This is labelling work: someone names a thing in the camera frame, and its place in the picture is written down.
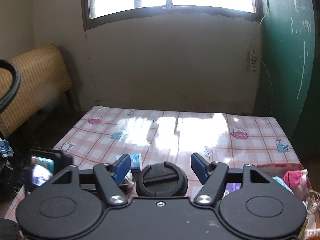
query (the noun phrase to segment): blue gripper pad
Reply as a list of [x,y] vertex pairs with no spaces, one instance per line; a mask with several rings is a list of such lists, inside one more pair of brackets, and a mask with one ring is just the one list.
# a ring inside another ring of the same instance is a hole
[[127,175],[127,173],[130,170],[131,165],[131,159],[130,156],[127,155],[125,158],[124,156],[120,157],[113,165],[115,166],[115,174],[112,176],[113,180],[116,182],[116,184],[119,186],[122,181],[124,180],[124,177]]
[[197,158],[195,154],[191,155],[191,168],[197,176],[197,178],[199,179],[199,181],[201,182],[201,184],[203,185],[207,181],[209,176],[206,172],[205,164],[202,163],[201,160]]

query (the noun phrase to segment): tablecloth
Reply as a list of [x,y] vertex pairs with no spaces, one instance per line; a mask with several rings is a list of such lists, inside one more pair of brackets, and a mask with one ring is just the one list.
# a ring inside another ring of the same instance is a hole
[[[300,163],[288,138],[273,117],[224,113],[190,113],[119,109],[94,106],[57,143],[74,156],[79,169],[112,163],[116,155],[140,153],[142,166],[169,161],[182,168],[194,198],[202,185],[191,170],[190,157],[198,152],[209,162],[229,167],[246,163]],[[24,197],[20,190],[5,218],[15,220]]]

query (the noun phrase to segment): wall switch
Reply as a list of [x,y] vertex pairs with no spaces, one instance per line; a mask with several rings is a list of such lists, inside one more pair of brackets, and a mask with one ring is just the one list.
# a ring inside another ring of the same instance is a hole
[[250,49],[250,70],[256,71],[258,67],[258,57],[254,49]]

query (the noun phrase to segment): teapot print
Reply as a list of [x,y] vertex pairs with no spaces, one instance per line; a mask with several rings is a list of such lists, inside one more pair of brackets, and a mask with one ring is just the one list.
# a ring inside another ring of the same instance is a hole
[[268,120],[267,117],[262,117],[261,119],[264,121],[264,123],[265,123],[267,126],[269,126],[270,122],[269,122],[269,120]]
[[101,122],[101,120],[102,120],[102,116],[96,116],[92,119],[89,119],[88,122],[89,124],[98,124]]
[[67,143],[62,144],[60,149],[62,151],[68,151],[68,150],[70,150],[72,148],[73,145],[74,144],[72,144],[72,142],[67,142]]
[[240,127],[235,127],[233,128],[233,132],[231,133],[231,135],[239,140],[247,140],[248,138],[248,134],[245,132],[244,129],[240,128]]
[[134,110],[133,110],[133,109],[130,109],[129,112],[128,112],[128,114],[127,114],[127,116],[132,115],[133,113],[134,113]]
[[119,128],[119,129],[117,129],[117,131],[113,134],[113,136],[111,137],[111,139],[120,140],[120,139],[124,136],[124,133],[125,133],[126,131],[127,131],[127,130],[124,129],[124,128]]
[[286,153],[289,152],[289,144],[285,145],[283,140],[275,140],[275,143],[277,145],[278,152],[280,153]]

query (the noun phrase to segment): screw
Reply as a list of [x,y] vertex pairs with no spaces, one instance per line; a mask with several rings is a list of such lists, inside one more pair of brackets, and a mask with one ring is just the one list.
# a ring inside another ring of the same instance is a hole
[[200,195],[199,197],[197,197],[197,201],[201,204],[208,204],[212,201],[212,197],[208,195]]
[[159,202],[157,202],[157,206],[158,207],[164,207],[165,203],[163,201],[159,201]]
[[114,204],[121,204],[125,201],[125,199],[122,196],[114,195],[110,198],[110,201]]

